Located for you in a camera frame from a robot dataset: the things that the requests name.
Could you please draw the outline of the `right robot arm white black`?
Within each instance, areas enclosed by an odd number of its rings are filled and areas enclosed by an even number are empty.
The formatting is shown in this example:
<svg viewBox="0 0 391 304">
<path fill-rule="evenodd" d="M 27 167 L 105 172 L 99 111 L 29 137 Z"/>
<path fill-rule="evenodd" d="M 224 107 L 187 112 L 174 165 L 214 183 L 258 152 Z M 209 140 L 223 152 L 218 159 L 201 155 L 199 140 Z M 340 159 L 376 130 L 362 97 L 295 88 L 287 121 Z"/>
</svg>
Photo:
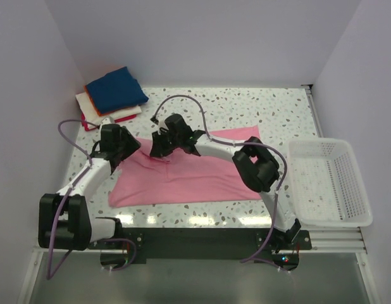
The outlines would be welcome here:
<svg viewBox="0 0 391 304">
<path fill-rule="evenodd" d="M 260 195 L 271 217 L 271 227 L 261 247 L 288 249 L 297 242 L 301 224 L 289 204 L 280 204 L 279 192 L 287 174 L 287 162 L 276 149 L 257 137 L 245 141 L 212 136 L 193 130 L 183 117 L 172 114 L 152 133 L 153 158 L 164 158 L 176 149 L 188 155 L 210 156 L 233 164 L 244 185 Z"/>
</svg>

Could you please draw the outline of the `pink t shirt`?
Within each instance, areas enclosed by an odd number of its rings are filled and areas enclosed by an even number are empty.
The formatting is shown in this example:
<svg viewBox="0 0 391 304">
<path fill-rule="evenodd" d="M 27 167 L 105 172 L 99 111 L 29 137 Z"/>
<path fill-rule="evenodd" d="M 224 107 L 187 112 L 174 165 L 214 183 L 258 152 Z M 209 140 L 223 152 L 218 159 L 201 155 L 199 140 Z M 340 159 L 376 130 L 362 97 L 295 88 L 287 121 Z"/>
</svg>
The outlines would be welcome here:
<svg viewBox="0 0 391 304">
<path fill-rule="evenodd" d="M 235 165 L 210 156 L 175 150 L 166 158 L 152 158 L 152 142 L 120 163 L 120 176 L 108 197 L 112 208 L 140 205 L 258 200 L 258 193 L 242 182 Z"/>
</svg>

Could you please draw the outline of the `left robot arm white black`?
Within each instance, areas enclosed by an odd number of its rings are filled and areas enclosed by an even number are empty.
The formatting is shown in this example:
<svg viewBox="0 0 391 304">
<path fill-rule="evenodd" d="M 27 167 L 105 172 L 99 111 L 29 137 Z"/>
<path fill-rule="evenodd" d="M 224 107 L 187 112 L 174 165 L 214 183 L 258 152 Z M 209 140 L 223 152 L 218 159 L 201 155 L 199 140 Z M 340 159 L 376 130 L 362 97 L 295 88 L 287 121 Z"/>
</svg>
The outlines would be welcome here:
<svg viewBox="0 0 391 304">
<path fill-rule="evenodd" d="M 109 248 L 123 244 L 120 220 L 91 217 L 87 204 L 119 164 L 140 148 L 140 142 L 125 126 L 117 123 L 105 122 L 97 128 L 100 140 L 90 153 L 64 137 L 87 161 L 67 185 L 40 199 L 38 244 L 41 248 L 82 251 L 101 240 Z"/>
</svg>

